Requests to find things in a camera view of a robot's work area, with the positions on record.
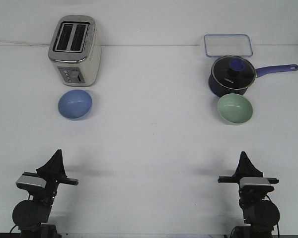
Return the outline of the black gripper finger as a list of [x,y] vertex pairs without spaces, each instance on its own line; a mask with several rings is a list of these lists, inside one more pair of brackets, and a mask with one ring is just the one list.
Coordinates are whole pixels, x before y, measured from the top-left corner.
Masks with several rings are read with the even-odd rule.
[[243,177],[247,172],[247,155],[245,151],[242,151],[240,154],[239,162],[233,177]]
[[253,163],[250,161],[248,156],[246,155],[245,157],[245,167],[246,167],[246,176],[247,177],[255,177],[255,178],[262,178],[263,177],[263,172],[258,170]]
[[56,160],[58,164],[58,172],[61,174],[62,177],[67,177],[66,172],[65,172],[65,167],[63,163],[63,155],[61,151],[56,151]]
[[62,150],[58,149],[46,164],[36,169],[37,173],[62,174]]

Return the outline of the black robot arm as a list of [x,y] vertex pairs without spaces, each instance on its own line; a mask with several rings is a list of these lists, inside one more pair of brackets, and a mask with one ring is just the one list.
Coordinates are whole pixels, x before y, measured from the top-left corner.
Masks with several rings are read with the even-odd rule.
[[267,178],[250,161],[246,152],[240,153],[233,175],[219,176],[218,183],[238,185],[239,206],[242,209],[244,226],[236,226],[231,238],[271,238],[274,227],[279,226],[280,211],[268,196],[278,184],[277,178]]
[[23,172],[15,182],[28,192],[26,200],[19,202],[12,220],[20,230],[21,238],[61,238],[56,225],[48,224],[59,184],[78,185],[78,180],[66,175],[61,149],[36,172]]

